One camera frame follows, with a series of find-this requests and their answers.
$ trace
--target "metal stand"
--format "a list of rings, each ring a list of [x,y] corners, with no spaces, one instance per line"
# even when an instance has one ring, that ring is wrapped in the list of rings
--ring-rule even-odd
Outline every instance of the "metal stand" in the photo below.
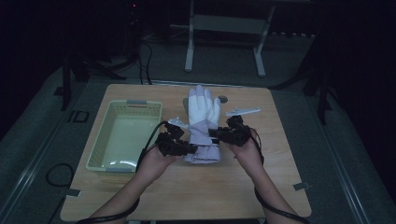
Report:
[[[319,44],[320,35],[316,37],[309,51],[306,53],[296,75],[280,84],[268,87],[269,90],[283,90],[289,85],[308,78],[303,92],[304,95],[313,96],[319,89],[318,96],[318,117],[323,125],[326,125],[325,113],[330,109],[327,101],[329,92],[329,79],[332,74],[332,56],[325,53]]]
[[[268,35],[271,19],[273,18],[275,7],[271,7],[266,20],[220,17],[194,14],[194,0],[190,0],[190,30],[189,45],[187,48],[187,57],[185,71],[192,71],[192,61],[194,56],[194,30],[210,30],[221,32],[235,32],[244,34],[261,35],[261,39],[257,47],[253,49],[256,60],[257,72],[259,77],[265,76],[264,65],[262,63],[262,47],[265,38]]]

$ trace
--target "white glove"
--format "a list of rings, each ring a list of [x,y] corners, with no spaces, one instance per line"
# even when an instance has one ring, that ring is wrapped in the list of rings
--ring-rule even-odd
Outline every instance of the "white glove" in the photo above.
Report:
[[[213,143],[208,129],[219,127],[220,100],[212,101],[209,89],[198,85],[189,92],[190,144],[198,145],[194,154],[188,154],[184,161],[191,163],[213,163],[220,160],[219,144]]]

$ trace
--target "black strap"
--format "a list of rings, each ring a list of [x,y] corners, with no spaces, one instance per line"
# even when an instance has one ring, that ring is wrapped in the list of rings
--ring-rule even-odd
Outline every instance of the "black strap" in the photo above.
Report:
[[[264,201],[264,199],[262,198],[262,196],[259,194],[259,192],[256,190],[256,188],[254,188],[254,193],[256,194],[256,198],[257,198],[257,200],[259,200],[259,203],[262,205],[262,207],[264,207],[264,208],[270,210],[270,211],[273,212],[273,213],[276,213],[276,214],[278,214],[278,215],[281,215],[282,217],[287,217],[287,218],[290,218],[290,219],[299,221],[299,222],[304,223],[304,224],[309,224],[309,221],[306,220],[306,219],[303,218],[303,217],[299,217],[299,216],[296,216],[296,215],[294,215],[294,214],[291,214],[291,213],[288,213],[288,212],[285,212],[285,211],[276,209],[276,208],[274,208],[273,206],[271,206],[271,205],[269,205],[268,203],[266,203],[266,202]]]
[[[111,216],[107,216],[107,217],[89,217],[89,218],[85,218],[82,219],[80,221],[77,222],[77,224],[88,224],[88,223],[102,223],[102,222],[108,222],[108,221],[114,221],[123,217],[127,217],[129,214],[131,214],[139,205],[139,201],[140,198],[138,198],[136,200],[136,202],[134,203],[134,205],[132,205],[132,207],[128,210],[126,210],[123,213],[119,213],[116,215],[111,215]]]
[[[212,138],[212,144],[220,144],[220,140],[218,138]]]

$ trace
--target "forearm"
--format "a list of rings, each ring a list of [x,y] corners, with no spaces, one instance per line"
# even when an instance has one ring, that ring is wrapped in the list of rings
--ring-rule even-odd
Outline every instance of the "forearm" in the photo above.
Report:
[[[286,200],[277,190],[274,182],[271,180],[270,176],[266,173],[264,169],[262,169],[262,172],[260,172],[259,174],[252,175],[251,179],[256,190],[259,192],[260,196],[267,204],[278,210],[297,215],[296,212],[291,208],[291,206],[286,202]],[[269,224],[301,223],[299,221],[276,214],[265,207],[263,207],[262,209]]]
[[[91,217],[106,217],[116,215],[131,208],[140,195],[145,191],[149,183],[145,182],[139,175],[132,178],[124,185],[109,201],[94,212]],[[106,223],[124,223],[126,217]]]

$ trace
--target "dark background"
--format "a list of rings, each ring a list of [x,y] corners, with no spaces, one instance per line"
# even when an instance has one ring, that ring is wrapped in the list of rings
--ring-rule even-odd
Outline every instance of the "dark background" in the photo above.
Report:
[[[114,5],[106,1],[1,1],[0,137],[44,80],[62,65],[66,52],[80,50],[101,60],[120,54],[114,40],[123,38],[120,23],[128,20],[123,7],[128,2],[111,2]],[[189,1],[135,2],[140,9],[136,13],[141,13],[136,16],[142,23],[165,36],[169,24],[188,24]],[[197,9],[225,11],[211,2],[202,0]],[[307,59],[315,60],[308,60],[308,64],[318,67],[320,60],[326,62],[330,85],[395,200],[395,4],[374,0],[273,3],[277,8],[271,32],[316,35],[307,54]],[[234,3],[227,9],[232,11],[233,7],[241,8]],[[260,17],[260,11],[250,11],[252,8],[238,13]]]

